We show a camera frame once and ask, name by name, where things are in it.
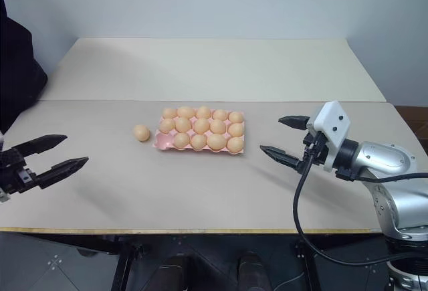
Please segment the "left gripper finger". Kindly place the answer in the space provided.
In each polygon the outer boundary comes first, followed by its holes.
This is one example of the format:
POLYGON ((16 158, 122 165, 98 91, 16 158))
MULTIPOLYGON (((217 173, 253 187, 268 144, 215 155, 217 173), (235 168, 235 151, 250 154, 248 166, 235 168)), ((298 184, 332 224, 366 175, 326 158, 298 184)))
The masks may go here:
POLYGON ((30 155, 48 151, 59 145, 67 138, 68 137, 63 134, 48 134, 16 145, 13 149, 17 150, 22 157, 28 157, 30 155))
POLYGON ((50 187, 78 172, 87 162, 88 157, 66 160, 54 165, 50 170, 37 176, 37 186, 41 189, 50 187))

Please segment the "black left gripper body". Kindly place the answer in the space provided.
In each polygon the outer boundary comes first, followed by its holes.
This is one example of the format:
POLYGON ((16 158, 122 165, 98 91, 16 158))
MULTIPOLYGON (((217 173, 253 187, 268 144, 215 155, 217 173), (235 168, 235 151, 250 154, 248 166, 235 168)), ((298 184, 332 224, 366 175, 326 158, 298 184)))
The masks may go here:
POLYGON ((17 149, 1 152, 1 191, 4 195, 24 193, 40 184, 37 175, 26 165, 17 149))

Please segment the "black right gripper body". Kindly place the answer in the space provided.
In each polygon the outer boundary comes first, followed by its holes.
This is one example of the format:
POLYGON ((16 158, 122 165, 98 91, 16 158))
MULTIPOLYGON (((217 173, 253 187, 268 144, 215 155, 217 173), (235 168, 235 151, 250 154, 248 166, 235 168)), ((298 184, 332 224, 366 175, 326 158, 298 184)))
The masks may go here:
POLYGON ((312 164, 325 164, 328 155, 328 147, 326 146, 327 142, 328 139, 322 132, 318 131, 312 134, 310 131, 308 131, 307 135, 303 139, 305 148, 302 159, 302 171, 312 164))

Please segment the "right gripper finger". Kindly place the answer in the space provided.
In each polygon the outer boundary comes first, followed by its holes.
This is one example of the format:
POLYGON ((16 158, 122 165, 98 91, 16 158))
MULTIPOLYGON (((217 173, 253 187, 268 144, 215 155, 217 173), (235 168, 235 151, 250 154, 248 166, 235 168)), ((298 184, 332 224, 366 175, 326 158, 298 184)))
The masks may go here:
POLYGON ((302 172, 306 168, 306 163, 304 161, 301 161, 299 158, 287 154, 282 149, 267 145, 260 145, 259 148, 275 162, 285 165, 295 170, 299 174, 302 174, 302 172))
POLYGON ((278 122, 294 129, 306 130, 309 119, 309 116, 291 115, 279 118, 278 122))

